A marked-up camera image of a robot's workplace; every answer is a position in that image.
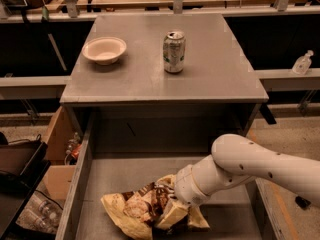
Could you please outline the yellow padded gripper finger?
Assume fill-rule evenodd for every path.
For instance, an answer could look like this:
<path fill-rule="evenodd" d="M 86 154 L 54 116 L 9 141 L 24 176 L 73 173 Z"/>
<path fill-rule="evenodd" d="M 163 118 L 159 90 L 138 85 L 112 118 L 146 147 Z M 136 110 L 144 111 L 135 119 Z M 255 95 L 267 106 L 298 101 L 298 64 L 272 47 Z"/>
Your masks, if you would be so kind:
<path fill-rule="evenodd" d="M 189 206 L 178 199 L 170 199 L 163 214 L 155 223 L 155 227 L 161 230 L 168 230 L 188 214 Z"/>

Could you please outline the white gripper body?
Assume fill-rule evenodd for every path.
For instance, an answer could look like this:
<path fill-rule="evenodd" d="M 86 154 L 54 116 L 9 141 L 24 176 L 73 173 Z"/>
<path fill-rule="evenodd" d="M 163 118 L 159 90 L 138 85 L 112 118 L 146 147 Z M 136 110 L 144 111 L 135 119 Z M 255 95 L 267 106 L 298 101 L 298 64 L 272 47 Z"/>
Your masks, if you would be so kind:
<path fill-rule="evenodd" d="M 204 202 L 204 194 L 196 186 L 191 165 L 176 174 L 174 193 L 181 202 L 189 206 L 200 206 Z"/>

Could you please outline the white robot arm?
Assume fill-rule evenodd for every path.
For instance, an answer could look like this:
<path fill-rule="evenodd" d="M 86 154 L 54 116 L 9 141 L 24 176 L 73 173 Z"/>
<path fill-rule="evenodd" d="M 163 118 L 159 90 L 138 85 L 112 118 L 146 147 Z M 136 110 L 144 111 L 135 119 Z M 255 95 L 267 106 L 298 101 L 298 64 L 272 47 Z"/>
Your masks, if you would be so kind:
<path fill-rule="evenodd" d="M 169 197 L 182 205 L 198 207 L 213 194 L 246 184 L 256 178 L 269 180 L 320 204 L 320 162 L 266 149 L 236 134 L 219 136 L 211 154 L 187 165 L 168 186 Z"/>

